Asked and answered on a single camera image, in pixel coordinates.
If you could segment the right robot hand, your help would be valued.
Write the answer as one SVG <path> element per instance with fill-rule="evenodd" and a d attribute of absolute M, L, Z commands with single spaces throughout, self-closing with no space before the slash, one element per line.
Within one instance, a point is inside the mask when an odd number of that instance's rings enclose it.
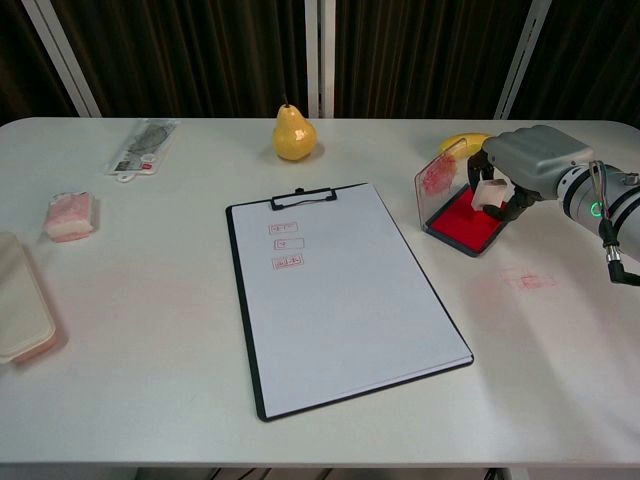
<path fill-rule="evenodd" d="M 545 125 L 520 128 L 484 141 L 467 161 L 472 190 L 492 180 L 499 170 L 514 187 L 503 206 L 485 205 L 482 211 L 500 222 L 516 220 L 536 202 L 557 200 L 564 176 L 595 159 L 594 150 L 568 134 Z"/>

